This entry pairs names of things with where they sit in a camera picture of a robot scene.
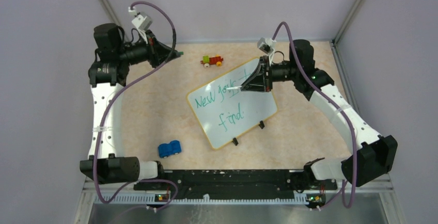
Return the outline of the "green white marker pen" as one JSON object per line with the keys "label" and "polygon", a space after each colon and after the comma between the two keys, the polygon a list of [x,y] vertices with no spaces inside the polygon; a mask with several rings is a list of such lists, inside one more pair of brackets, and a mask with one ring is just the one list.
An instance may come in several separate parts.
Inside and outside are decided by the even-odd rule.
{"label": "green white marker pen", "polygon": [[235,87],[228,87],[226,90],[239,90],[241,89],[241,86],[235,86]]}

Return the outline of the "yellow-framed whiteboard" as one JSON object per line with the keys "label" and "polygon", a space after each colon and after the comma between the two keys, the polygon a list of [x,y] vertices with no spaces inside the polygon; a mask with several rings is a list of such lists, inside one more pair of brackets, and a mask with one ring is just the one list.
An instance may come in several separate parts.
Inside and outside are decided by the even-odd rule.
{"label": "yellow-framed whiteboard", "polygon": [[257,64],[256,58],[248,60],[187,94],[187,103],[213,149],[231,143],[277,113],[271,92],[226,90],[240,86]]}

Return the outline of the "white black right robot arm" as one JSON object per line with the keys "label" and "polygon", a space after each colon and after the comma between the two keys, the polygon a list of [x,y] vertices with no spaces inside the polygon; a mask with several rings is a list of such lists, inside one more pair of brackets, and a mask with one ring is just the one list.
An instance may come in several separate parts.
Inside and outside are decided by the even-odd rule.
{"label": "white black right robot arm", "polygon": [[315,66],[314,47],[304,39],[289,46],[289,59],[273,62],[275,41],[261,38],[257,47],[265,53],[241,91],[270,92],[274,82],[292,81],[296,90],[327,117],[351,151],[348,158],[318,158],[304,166],[303,183],[318,188],[324,180],[346,180],[356,187],[389,173],[398,148],[392,135],[382,136],[343,98],[334,80]]}

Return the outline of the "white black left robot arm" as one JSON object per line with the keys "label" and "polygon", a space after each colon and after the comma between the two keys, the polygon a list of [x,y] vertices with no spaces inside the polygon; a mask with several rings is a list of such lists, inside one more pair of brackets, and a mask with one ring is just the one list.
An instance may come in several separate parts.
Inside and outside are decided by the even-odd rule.
{"label": "white black left robot arm", "polygon": [[146,179],[152,189],[165,185],[166,176],[160,172],[160,162],[142,162],[124,153],[121,138],[123,93],[140,80],[127,83],[130,66],[148,62],[151,75],[163,65],[180,57],[176,47],[176,31],[172,31],[171,46],[157,40],[151,30],[135,43],[126,42],[124,30],[115,23],[94,28],[97,44],[95,59],[88,70],[93,97],[93,127],[91,147],[80,172],[98,184],[135,182]]}

